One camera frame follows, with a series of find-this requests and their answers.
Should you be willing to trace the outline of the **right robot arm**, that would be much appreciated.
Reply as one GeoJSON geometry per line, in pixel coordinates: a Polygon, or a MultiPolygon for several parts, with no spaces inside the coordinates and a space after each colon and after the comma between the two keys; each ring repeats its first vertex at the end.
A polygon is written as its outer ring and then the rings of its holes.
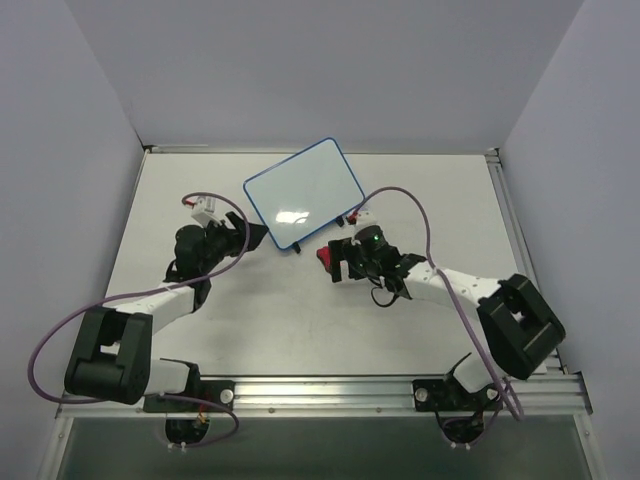
{"type": "Polygon", "coordinates": [[[566,338],[528,277],[498,280],[437,268],[423,255],[401,253],[377,225],[329,241],[316,257],[334,283],[346,271],[349,279],[366,279],[393,300],[426,301],[462,313],[475,351],[452,368],[452,376],[469,394],[504,377],[528,379],[566,338]]]}

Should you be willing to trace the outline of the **blue framed whiteboard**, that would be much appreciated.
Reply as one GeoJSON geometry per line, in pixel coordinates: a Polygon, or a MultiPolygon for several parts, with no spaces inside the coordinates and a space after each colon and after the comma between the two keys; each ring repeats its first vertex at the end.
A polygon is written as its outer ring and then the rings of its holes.
{"type": "Polygon", "coordinates": [[[243,182],[243,190],[282,251],[333,223],[365,198],[332,137],[249,177],[243,182]]]}

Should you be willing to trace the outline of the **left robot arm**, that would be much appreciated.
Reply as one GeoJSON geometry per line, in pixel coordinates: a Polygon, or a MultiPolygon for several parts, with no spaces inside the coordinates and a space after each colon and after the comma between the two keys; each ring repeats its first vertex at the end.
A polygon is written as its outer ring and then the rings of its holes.
{"type": "Polygon", "coordinates": [[[155,294],[84,313],[64,377],[65,390],[100,401],[135,404],[158,394],[196,396],[194,363],[152,357],[154,334],[199,310],[211,290],[209,274],[226,258],[255,250],[269,228],[245,223],[234,212],[206,225],[186,225],[175,235],[174,259],[155,294]]]}

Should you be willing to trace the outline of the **red bone-shaped eraser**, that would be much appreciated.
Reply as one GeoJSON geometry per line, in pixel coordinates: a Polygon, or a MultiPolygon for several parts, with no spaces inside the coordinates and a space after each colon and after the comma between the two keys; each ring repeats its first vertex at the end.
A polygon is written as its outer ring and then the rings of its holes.
{"type": "Polygon", "coordinates": [[[316,258],[322,264],[326,273],[332,273],[331,253],[328,246],[324,246],[316,251],[316,258]]]}

